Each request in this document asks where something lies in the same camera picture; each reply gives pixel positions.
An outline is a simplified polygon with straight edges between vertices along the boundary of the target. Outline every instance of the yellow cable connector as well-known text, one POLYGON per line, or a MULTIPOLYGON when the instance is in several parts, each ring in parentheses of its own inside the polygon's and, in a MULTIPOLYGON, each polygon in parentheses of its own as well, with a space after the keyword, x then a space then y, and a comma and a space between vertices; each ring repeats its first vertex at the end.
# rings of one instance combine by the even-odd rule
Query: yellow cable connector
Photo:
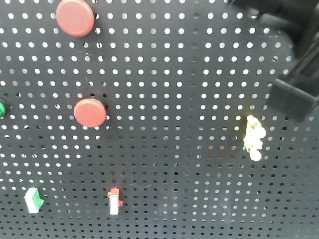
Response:
POLYGON ((265 136, 266 131, 261 126, 259 120, 253 116, 247 116, 244 145, 253 161, 259 161, 261 159, 261 153, 258 150, 263 148, 263 142, 260 139, 265 136))

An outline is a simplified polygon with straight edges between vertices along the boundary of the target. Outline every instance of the small plastic clip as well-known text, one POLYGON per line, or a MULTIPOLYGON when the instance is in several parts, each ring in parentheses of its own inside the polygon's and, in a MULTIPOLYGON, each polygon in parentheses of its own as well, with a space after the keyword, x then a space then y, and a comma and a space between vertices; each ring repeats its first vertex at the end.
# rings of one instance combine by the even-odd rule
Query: small plastic clip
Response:
POLYGON ((119 207, 123 205, 123 201, 119 199, 120 189, 112 188, 110 192, 108 192, 108 198, 110 198, 110 215, 118 215, 119 207))
POLYGON ((253 116, 247 116, 244 145, 253 161, 259 161, 261 159, 261 153, 258 150, 263 148, 263 142, 260 139, 265 136, 266 131, 261 126, 259 120, 253 116))

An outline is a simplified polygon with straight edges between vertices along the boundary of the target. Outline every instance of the perforated metal panel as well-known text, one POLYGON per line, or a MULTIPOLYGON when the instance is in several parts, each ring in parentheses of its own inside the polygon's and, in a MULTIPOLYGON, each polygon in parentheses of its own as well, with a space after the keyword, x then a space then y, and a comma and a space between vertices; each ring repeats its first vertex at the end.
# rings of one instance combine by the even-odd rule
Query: perforated metal panel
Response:
POLYGON ((265 105, 290 40, 222 0, 87 2, 83 38, 59 29, 57 0, 0 2, 0 237, 318 238, 318 111, 265 105), (73 107, 93 95, 109 118, 85 128, 73 107), (268 133, 259 162, 249 114, 268 133))

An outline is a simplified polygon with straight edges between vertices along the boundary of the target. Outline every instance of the red button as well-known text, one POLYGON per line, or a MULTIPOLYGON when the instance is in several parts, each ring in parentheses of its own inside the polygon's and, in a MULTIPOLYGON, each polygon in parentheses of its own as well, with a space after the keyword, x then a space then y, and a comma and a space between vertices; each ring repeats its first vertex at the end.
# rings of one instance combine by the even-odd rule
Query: red button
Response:
POLYGON ((75 105, 74 116, 81 125, 97 127, 105 121, 106 110, 99 100, 84 99, 75 105))
POLYGON ((83 0, 63 0, 56 9, 56 20, 65 33, 81 37, 93 29, 94 13, 83 0))

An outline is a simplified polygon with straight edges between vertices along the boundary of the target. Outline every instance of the green connector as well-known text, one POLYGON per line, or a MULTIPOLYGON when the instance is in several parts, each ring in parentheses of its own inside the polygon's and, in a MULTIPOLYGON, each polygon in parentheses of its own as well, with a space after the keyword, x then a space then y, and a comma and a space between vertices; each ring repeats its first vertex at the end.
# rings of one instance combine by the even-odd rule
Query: green connector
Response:
POLYGON ((37 190, 33 195, 33 201, 37 210, 40 210, 41 206, 44 203, 44 200, 40 198, 39 191, 37 190))
POLYGON ((6 109, 3 103, 0 102, 0 118, 4 117, 6 109))
POLYGON ((44 200, 40 198, 37 188, 29 188, 24 198, 29 213, 38 213, 44 203, 44 200))

